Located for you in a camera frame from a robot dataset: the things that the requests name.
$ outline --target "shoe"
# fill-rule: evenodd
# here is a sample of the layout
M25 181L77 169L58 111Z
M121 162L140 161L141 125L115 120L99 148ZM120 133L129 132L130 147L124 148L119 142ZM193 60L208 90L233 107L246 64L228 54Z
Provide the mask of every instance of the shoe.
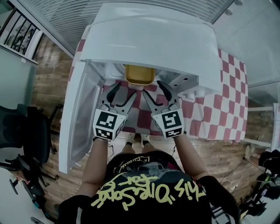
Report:
M127 143L127 142L131 142L132 145L133 145L134 137L135 137L135 133L129 133L129 134L126 136L126 143Z
M141 146L144 147L143 141L149 141L150 142L150 135L146 134L140 134L141 135Z
M254 148L251 148L250 145L247 145L246 146L246 149L245 149L245 158L250 160L250 156L253 155L253 151L254 151Z

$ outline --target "table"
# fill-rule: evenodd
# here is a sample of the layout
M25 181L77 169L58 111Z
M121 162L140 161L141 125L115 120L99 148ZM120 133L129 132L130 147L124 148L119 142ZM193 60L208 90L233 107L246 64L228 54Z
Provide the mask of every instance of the table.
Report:
M71 78L75 63L79 61L85 39L90 25L86 27L80 40L70 70ZM180 99L185 121L185 131L191 138L204 138L209 140L235 140L245 137L248 114L248 85L246 67L243 62L219 49L220 81L222 92L206 95L204 98L189 100ZM151 119L151 112L141 94L147 90L157 103L167 104L161 89L153 84L149 86L135 86L126 81L107 80L104 88L121 82L121 88L113 104L122 104L125 96L136 90L137 97L129 112L129 118L123 131L132 133L145 133L161 135Z

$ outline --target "wire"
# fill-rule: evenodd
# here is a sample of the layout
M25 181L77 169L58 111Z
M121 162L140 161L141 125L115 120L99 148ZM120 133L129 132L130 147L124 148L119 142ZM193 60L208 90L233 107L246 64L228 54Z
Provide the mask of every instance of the wire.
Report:
M254 165L253 163L251 163L249 160L247 160L245 157L243 157L243 159L245 160L245 161L247 161L248 163L250 163L250 164L252 164L254 167L257 167L256 165Z
M234 186L232 186L232 182L231 182L230 180L224 180L224 181L221 183L221 184L223 184L223 183L225 183L226 181L229 181L229 182L231 183L231 187L230 187L230 189L229 189L229 192L230 192L230 193L233 192L233 191L237 188L238 184L240 183L240 181L241 181L241 179L242 179L242 176L243 176L243 172L244 172L246 166L243 168L243 171L242 171L242 173L241 173L240 179L239 179L239 181L238 181L237 184L235 184Z
M174 153L175 153L175 148L176 148L176 146L174 146L174 148L173 148L173 153L172 153L172 155L171 155L171 156L173 156L173 155L174 155Z
M266 160L263 162L262 167L264 167L264 163L265 163L267 160L272 160L272 159L279 159L279 158L278 158L278 157L271 157L271 158L269 158L269 159L266 159Z
M110 145L110 144L108 144L108 147L109 148L112 148L112 155L110 155L109 157L108 157L108 162L110 162L111 161L111 159L112 159L112 157L113 157L113 155L115 155L115 153L114 153L114 146L113 145Z
M220 183L222 183L223 179L225 179L225 178L228 177L233 171L235 171L235 170L238 168L238 166L237 166L234 170L230 171L230 172L228 173L228 175L224 176L224 178L222 178L222 180L220 181Z
M257 182L262 182L262 183L269 183L269 182L272 182L272 181L261 181L261 180L256 180Z

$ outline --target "yellow container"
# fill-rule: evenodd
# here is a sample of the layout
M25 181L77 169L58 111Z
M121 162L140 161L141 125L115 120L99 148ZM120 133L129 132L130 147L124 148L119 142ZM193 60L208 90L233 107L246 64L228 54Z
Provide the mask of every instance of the yellow container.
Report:
M126 65L126 80L134 85L150 85L154 81L154 68Z

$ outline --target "office chair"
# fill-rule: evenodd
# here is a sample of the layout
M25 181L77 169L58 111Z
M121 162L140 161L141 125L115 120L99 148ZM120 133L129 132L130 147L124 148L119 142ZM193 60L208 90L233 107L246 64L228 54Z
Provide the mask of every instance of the office chair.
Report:
M18 179L16 179L14 182L10 180L10 183L16 194L18 193L15 189L15 186L18 184L18 182L19 182ZM28 193L29 197L31 198L35 207L41 209L43 214L48 220L52 221L53 223L56 223L56 219L52 218L45 210L45 203L46 203L46 199L44 198L45 192L42 189L39 180L33 179L30 180L28 183L26 181L21 181L21 183L24 189L26 190L26 192Z
M40 179L45 187L48 183L44 182L42 176L58 179L57 175L51 177L43 173L41 167L47 162L50 150L53 154L57 152L51 143L50 125L60 108L62 105L57 105L48 118L42 114L42 109L38 110L36 107L19 104L17 109L12 110L0 106L0 148L23 147L24 151L24 156L18 155L14 160L5 160L7 163L0 163L0 167L9 171L22 171L27 181ZM11 185L17 193L16 183Z

